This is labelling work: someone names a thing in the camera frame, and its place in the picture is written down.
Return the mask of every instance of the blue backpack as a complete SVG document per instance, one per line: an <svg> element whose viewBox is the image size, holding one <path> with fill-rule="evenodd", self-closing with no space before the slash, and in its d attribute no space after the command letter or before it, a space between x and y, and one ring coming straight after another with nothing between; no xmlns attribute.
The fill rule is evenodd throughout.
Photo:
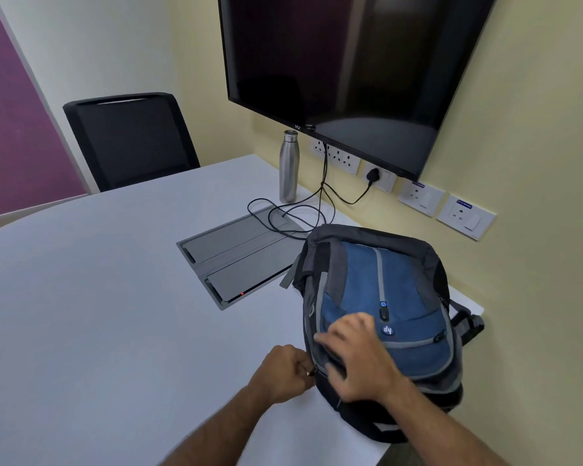
<svg viewBox="0 0 583 466"><path fill-rule="evenodd" d="M303 295L307 352L316 385L341 417L367 437L405 442L395 420L371 401L343 403L327 380L326 363L343 373L335 353L313 342L339 318L368 313L399 370L436 405L450 411L462 401L462 346L484 328L479 316L450 301L443 264L421 240L366 228L327 224L308 237L289 272ZM458 315L451 320L451 306Z"/></svg>

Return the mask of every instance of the blue label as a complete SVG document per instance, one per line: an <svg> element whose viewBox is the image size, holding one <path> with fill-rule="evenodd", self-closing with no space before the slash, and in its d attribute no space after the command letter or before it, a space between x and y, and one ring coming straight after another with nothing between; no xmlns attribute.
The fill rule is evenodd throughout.
<svg viewBox="0 0 583 466"><path fill-rule="evenodd" d="M473 205L471 205L469 203L465 203L461 199L458 200L458 204L463 205L464 207L468 207L469 209L473 209Z"/></svg>

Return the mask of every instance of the black mesh office chair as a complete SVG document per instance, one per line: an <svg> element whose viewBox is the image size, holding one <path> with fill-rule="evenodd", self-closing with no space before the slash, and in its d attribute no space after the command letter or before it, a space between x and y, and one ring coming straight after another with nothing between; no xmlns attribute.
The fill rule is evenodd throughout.
<svg viewBox="0 0 583 466"><path fill-rule="evenodd" d="M200 167L171 94L74 101L63 110L102 192Z"/></svg>

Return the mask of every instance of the person's left hand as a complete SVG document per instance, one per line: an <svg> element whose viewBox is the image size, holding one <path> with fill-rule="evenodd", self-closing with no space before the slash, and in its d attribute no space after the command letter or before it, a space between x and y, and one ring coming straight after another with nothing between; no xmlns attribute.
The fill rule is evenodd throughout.
<svg viewBox="0 0 583 466"><path fill-rule="evenodd" d="M300 396L315 385L309 376L313 361L304 350L292 345L277 345L265 357L250 379L248 387L263 396L269 406Z"/></svg>

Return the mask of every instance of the black flat screen tv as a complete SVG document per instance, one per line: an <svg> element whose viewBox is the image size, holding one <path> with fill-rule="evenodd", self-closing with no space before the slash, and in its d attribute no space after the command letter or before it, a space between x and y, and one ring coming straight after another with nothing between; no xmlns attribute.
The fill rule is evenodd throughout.
<svg viewBox="0 0 583 466"><path fill-rule="evenodd" d="M416 181L494 0L218 0L229 100Z"/></svg>

